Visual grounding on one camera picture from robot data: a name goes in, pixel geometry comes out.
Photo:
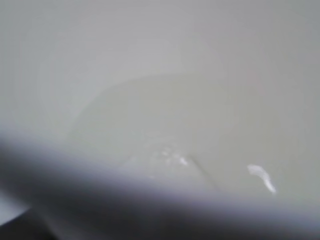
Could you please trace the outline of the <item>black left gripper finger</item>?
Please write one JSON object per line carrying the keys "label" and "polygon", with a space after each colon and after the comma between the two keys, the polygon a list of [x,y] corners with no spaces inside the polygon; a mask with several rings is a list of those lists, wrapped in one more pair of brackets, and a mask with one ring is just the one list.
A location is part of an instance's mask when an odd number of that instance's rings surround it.
{"label": "black left gripper finger", "polygon": [[180,192],[81,166],[55,149],[0,144],[10,194],[109,240],[317,240],[318,211]]}

